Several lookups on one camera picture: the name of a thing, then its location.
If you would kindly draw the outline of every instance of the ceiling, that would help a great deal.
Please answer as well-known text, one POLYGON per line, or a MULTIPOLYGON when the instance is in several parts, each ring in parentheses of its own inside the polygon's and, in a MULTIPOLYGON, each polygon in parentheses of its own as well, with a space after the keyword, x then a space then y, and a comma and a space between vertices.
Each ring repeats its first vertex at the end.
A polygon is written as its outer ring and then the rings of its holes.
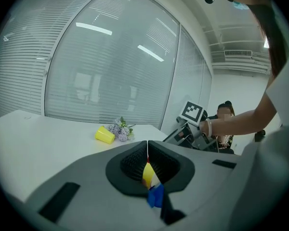
POLYGON ((240 10, 227 0, 182 0, 195 15, 208 39, 212 62, 225 62, 225 50, 250 50, 268 62, 268 49, 250 10, 240 10))

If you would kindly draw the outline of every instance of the table surface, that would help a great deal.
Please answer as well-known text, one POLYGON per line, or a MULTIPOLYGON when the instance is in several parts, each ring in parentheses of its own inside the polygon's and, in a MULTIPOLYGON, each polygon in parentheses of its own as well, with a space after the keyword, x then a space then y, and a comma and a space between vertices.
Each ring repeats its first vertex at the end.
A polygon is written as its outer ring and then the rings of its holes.
POLYGON ((56 119, 17 110, 0 117, 0 184, 25 201, 44 181, 77 159, 137 141, 162 141, 152 125, 133 127, 135 139, 107 144, 94 138, 104 124, 56 119))

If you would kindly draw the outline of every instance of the bracelet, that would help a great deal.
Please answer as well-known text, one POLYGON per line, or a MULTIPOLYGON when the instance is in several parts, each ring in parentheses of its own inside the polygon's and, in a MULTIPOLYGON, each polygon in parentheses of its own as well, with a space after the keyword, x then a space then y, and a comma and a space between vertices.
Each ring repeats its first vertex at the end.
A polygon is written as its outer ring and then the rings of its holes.
POLYGON ((211 120, 209 118, 207 118, 206 121, 207 121, 208 127, 209 127, 208 138, 211 138, 211 136, 212 136, 212 123, 211 123, 211 120))

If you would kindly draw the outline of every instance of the air vent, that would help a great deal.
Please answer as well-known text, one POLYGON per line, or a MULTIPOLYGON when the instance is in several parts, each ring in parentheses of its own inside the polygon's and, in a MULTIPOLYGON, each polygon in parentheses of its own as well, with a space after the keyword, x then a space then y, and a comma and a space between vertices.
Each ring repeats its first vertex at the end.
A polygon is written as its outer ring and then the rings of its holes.
POLYGON ((251 59, 252 51, 224 51, 225 58, 248 58, 251 59))

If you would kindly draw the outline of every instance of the flower bouquet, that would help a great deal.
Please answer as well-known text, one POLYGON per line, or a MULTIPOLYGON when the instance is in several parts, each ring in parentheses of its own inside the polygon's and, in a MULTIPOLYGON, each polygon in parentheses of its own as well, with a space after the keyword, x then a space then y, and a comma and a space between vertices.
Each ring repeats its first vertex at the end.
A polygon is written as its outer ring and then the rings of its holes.
POLYGON ((120 141, 125 142, 127 140, 133 140, 134 134, 133 129, 130 128, 123 119, 117 118, 115 119, 115 123, 111 124, 107 127, 108 131, 113 133, 120 141))

